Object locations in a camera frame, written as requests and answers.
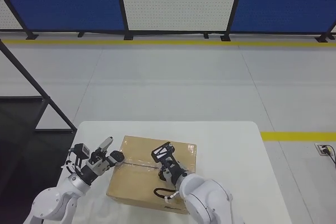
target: white table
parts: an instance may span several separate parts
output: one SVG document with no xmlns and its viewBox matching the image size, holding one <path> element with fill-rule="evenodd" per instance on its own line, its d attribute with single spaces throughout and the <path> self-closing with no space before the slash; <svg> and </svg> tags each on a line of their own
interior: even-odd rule
<svg viewBox="0 0 336 224">
<path fill-rule="evenodd" d="M 197 144 L 197 174 L 219 181 L 233 194 L 233 208 L 246 224 L 291 224 L 258 127 L 253 122 L 83 122 L 73 145 L 91 151 L 108 136 L 109 152 L 123 137 L 139 136 Z M 63 170 L 59 183 L 69 175 Z M 189 215 L 122 205 L 106 196 L 112 170 L 78 200 L 73 223 L 196 224 Z"/>
</svg>

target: white cable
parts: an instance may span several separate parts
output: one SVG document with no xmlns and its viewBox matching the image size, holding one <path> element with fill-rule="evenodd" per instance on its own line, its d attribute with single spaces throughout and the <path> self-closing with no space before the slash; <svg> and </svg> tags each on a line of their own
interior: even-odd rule
<svg viewBox="0 0 336 224">
<path fill-rule="evenodd" d="M 179 191 L 176 191 L 174 194 L 172 194 L 171 196 L 164 196 L 164 201 L 167 203 L 167 204 L 170 204 L 169 200 L 170 199 L 173 199 L 175 196 L 177 196 L 177 194 L 179 194 Z"/>
</svg>

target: metal pole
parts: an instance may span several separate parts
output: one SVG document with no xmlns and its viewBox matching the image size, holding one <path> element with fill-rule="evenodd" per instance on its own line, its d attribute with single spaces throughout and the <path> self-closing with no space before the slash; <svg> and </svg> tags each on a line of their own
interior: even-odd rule
<svg viewBox="0 0 336 224">
<path fill-rule="evenodd" d="M 17 60 L 17 58 L 11 53 L 11 51 L 2 43 L 0 39 L 0 50 L 1 52 L 10 60 L 10 62 L 21 72 L 21 74 L 32 84 L 32 86 L 39 92 L 39 94 L 46 100 L 52 108 L 60 115 L 60 117 L 68 124 L 68 126 L 73 130 L 77 131 L 77 128 L 72 124 L 72 122 L 66 117 L 66 115 L 61 111 L 61 109 L 55 104 L 55 102 L 50 98 L 50 96 L 44 91 L 44 89 L 36 82 L 36 80 L 29 74 L 26 68 Z"/>
<path fill-rule="evenodd" d="M 230 29 L 231 29 L 231 26 L 233 25 L 235 12 L 236 12 L 238 3 L 239 3 L 239 0 L 234 0 L 233 6 L 232 6 L 231 12 L 230 12 L 228 26 L 226 27 L 226 31 L 224 33 L 224 36 L 220 36 L 220 39 L 222 41 L 230 41 L 230 37 L 229 37 Z"/>
<path fill-rule="evenodd" d="M 10 0 L 4 0 L 7 7 L 9 8 L 9 10 L 11 11 L 11 13 L 13 14 L 13 16 L 15 16 L 17 22 L 19 22 L 20 26 L 22 27 L 22 29 L 24 30 L 24 32 L 27 35 L 26 40 L 35 40 L 39 35 L 38 34 L 33 34 L 25 25 L 24 21 L 21 19 L 20 15 L 18 14 L 18 12 L 16 11 L 16 9 L 14 8 L 14 6 L 11 4 Z"/>
<path fill-rule="evenodd" d="M 334 21 L 334 23 L 330 26 L 330 28 L 323 33 L 321 36 L 319 36 L 318 38 L 315 38 L 319 43 L 327 43 L 326 38 L 329 38 L 330 40 L 334 40 L 335 38 L 331 35 L 331 31 L 335 28 L 336 26 L 336 20 Z"/>
</svg>

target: black metal frame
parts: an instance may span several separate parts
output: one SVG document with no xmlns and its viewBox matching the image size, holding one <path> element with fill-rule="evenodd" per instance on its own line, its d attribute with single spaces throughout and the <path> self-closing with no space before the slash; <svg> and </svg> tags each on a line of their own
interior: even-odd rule
<svg viewBox="0 0 336 224">
<path fill-rule="evenodd" d="M 17 58 L 11 53 L 11 51 L 2 43 L 0 39 L 0 51 L 9 59 L 9 61 L 20 71 L 20 73 L 32 84 L 32 86 L 39 92 L 39 94 L 48 101 L 48 104 L 56 111 L 56 113 L 67 123 L 67 125 L 73 130 L 77 131 L 77 128 L 66 117 L 56 103 L 50 98 L 50 96 L 44 91 L 44 89 L 36 82 L 26 68 L 17 60 Z"/>
<path fill-rule="evenodd" d="M 18 14 L 18 12 L 16 11 L 16 9 L 14 8 L 14 6 L 11 4 L 10 0 L 4 0 L 7 7 L 10 9 L 10 11 L 12 12 L 12 14 L 15 16 L 17 22 L 19 22 L 20 26 L 22 27 L 22 29 L 24 30 L 24 32 L 27 35 L 26 40 L 35 40 L 39 35 L 38 34 L 33 34 L 25 25 L 24 21 L 22 20 L 22 18 L 20 17 L 20 15 Z"/>
<path fill-rule="evenodd" d="M 127 15 L 125 13 L 124 2 L 123 0 L 118 0 L 118 2 L 119 2 L 119 8 L 121 10 L 121 16 L 122 16 L 122 21 L 123 21 L 123 26 L 124 26 L 123 40 L 133 40 L 133 34 L 129 31 L 129 28 L 128 28 L 128 21 L 127 21 Z"/>
<path fill-rule="evenodd" d="M 230 34 L 231 26 L 233 25 L 233 21 L 234 21 L 234 18 L 235 18 L 235 13 L 236 13 L 236 9 L 237 9 L 238 4 L 239 4 L 239 0 L 234 0 L 233 6 L 232 6 L 231 12 L 230 12 L 228 25 L 226 27 L 226 31 L 225 31 L 223 36 L 220 36 L 220 39 L 222 41 L 230 41 L 229 34 Z"/>
<path fill-rule="evenodd" d="M 319 36 L 318 38 L 315 38 L 319 43 L 327 43 L 326 38 L 329 38 L 330 40 L 334 40 L 334 36 L 331 34 L 332 30 L 335 28 L 336 26 L 336 20 L 334 21 L 334 23 L 330 26 L 330 28 L 323 33 L 321 36 Z"/>
<path fill-rule="evenodd" d="M 77 128 L 65 116 L 61 109 L 55 104 L 50 96 L 42 89 L 42 87 L 35 81 L 31 74 L 23 67 L 23 65 L 16 59 L 16 57 L 9 51 L 9 49 L 2 43 L 0 39 L 0 51 L 9 59 L 9 61 L 21 72 L 21 74 L 32 84 L 32 86 L 39 92 L 41 96 L 0 96 L 0 102 L 36 102 L 39 105 L 37 116 L 30 123 L 21 122 L 18 118 L 9 115 L 13 120 L 25 127 L 25 131 L 21 133 L 21 137 L 17 142 L 17 150 L 11 155 L 13 161 L 7 165 L 7 171 L 3 174 L 0 180 L 0 196 L 9 179 L 11 178 L 16 165 L 19 163 L 25 147 L 29 143 L 34 133 L 50 132 L 50 133 L 72 133 L 76 134 Z M 47 106 L 50 105 L 56 113 L 67 123 L 70 129 L 36 129 L 42 118 Z"/>
</svg>

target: blue partition panel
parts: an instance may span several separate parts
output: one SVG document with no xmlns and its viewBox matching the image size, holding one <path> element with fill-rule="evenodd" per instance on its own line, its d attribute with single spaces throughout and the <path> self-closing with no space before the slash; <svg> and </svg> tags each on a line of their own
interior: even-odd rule
<svg viewBox="0 0 336 224">
<path fill-rule="evenodd" d="M 231 32 L 326 32 L 336 0 L 239 0 Z"/>
<path fill-rule="evenodd" d="M 32 30 L 124 30 L 118 0 L 11 0 Z"/>
</svg>

